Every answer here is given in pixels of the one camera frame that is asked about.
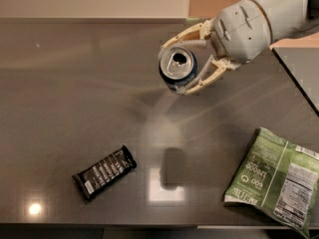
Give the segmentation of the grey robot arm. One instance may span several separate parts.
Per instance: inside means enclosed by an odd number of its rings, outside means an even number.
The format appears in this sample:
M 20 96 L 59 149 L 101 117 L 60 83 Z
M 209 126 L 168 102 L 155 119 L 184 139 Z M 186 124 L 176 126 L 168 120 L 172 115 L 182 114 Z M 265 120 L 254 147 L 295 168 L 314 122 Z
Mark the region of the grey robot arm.
M 193 95 L 270 45 L 317 30 L 318 0 L 241 0 L 162 44 L 159 74 L 174 93 Z

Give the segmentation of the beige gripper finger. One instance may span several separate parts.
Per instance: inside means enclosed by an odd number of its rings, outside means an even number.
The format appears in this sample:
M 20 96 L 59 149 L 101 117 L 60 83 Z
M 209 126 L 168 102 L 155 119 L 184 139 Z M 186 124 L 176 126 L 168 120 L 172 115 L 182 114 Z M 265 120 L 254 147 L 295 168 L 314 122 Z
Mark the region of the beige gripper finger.
M 206 41 L 211 36 L 213 23 L 214 18 L 205 20 L 204 22 L 197 23 L 170 38 L 160 46 L 158 58 L 160 58 L 168 48 L 175 46 L 187 48 L 191 46 L 204 47 L 206 45 Z
M 198 93 L 220 79 L 227 71 L 234 71 L 241 66 L 228 57 L 215 59 L 210 56 L 198 75 L 184 87 L 176 90 L 178 95 L 190 96 Z

